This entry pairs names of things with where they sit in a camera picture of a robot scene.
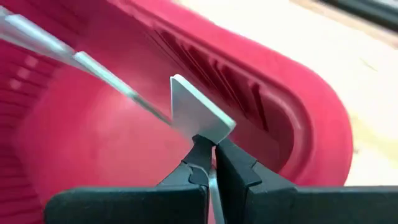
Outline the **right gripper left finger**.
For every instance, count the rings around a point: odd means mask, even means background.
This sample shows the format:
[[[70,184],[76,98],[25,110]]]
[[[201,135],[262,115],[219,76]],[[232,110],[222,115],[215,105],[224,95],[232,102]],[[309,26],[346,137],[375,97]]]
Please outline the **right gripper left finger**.
[[[214,143],[192,138],[180,164],[154,187],[79,187],[54,195],[45,223],[198,223],[208,221]]]

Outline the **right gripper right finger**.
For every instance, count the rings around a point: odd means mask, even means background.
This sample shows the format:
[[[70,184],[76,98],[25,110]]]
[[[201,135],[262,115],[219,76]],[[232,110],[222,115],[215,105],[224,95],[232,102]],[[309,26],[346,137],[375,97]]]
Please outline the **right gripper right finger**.
[[[301,187],[228,139],[216,147],[227,223],[397,224],[397,187]]]

